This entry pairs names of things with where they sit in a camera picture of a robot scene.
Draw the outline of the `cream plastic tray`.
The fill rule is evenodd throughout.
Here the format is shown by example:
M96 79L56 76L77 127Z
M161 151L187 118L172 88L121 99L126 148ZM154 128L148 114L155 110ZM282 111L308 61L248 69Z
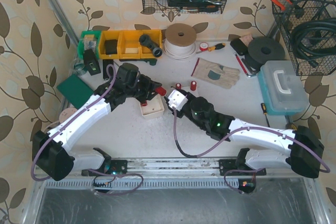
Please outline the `cream plastic tray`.
M163 116L165 109L162 97L158 94L152 100L146 101L146 103L140 103L140 110L146 120Z

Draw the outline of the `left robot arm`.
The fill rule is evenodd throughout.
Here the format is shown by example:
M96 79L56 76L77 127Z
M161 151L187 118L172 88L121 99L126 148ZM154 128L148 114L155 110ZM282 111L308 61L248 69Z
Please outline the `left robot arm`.
M39 180L35 167L42 169L49 178L60 181L73 170L91 170L93 173L109 174L111 156L100 148L89 152L73 152L79 138L97 121L108 115L127 98L140 103L166 94L162 84L139 72L137 66L123 63L113 69L109 81L98 86L87 102L70 118L47 133L38 131L33 137L31 177Z

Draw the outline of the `medium red spring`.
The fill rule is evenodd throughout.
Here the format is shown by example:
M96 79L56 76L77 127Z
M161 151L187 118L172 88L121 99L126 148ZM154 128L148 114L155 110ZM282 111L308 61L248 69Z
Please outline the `medium red spring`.
M196 81L191 81L190 83L190 90L195 91L197 88L197 82Z

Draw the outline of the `long red spring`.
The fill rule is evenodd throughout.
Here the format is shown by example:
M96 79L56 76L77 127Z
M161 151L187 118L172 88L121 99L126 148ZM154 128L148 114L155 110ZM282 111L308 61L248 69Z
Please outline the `long red spring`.
M157 87L155 91L160 95L160 96L165 96L166 95L166 90L163 87Z

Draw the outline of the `beige work glove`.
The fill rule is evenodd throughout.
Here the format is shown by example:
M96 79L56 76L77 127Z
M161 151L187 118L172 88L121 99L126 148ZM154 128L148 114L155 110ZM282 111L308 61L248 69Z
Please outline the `beige work glove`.
M224 89L233 87L238 82L239 75L239 69L223 66L202 58L197 59L191 74L193 78L203 80Z

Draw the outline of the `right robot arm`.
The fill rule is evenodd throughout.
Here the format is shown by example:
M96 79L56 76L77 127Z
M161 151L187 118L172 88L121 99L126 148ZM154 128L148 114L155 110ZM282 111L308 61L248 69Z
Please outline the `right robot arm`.
M218 143L242 142L262 147L261 151L243 150L242 160L251 170L290 168L307 178L331 172L322 159L324 145L305 126L282 130L251 124L216 112L204 97L196 97L182 89L174 89L165 102L175 119L187 117Z

